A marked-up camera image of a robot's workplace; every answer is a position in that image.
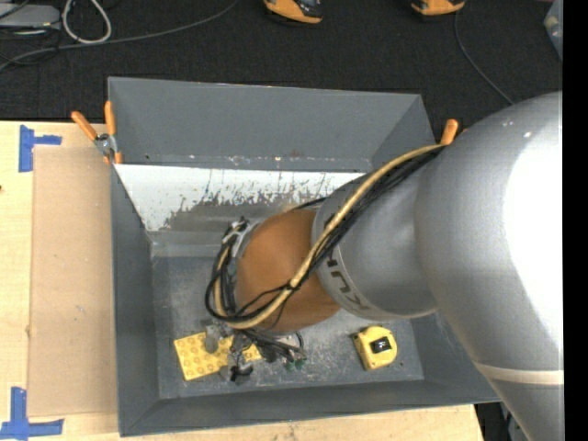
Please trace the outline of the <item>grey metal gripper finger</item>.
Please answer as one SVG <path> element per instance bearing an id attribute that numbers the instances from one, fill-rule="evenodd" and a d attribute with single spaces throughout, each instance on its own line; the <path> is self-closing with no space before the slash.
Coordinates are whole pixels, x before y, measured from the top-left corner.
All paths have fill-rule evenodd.
<path id="1" fill-rule="evenodd" d="M 204 347 L 209 354 L 214 354 L 218 351 L 221 339 L 220 328 L 216 323 L 208 324 L 205 327 Z"/>
<path id="2" fill-rule="evenodd" d="M 252 363 L 229 362 L 219 370 L 220 377 L 236 385 L 243 385 L 249 380 L 254 370 Z"/>

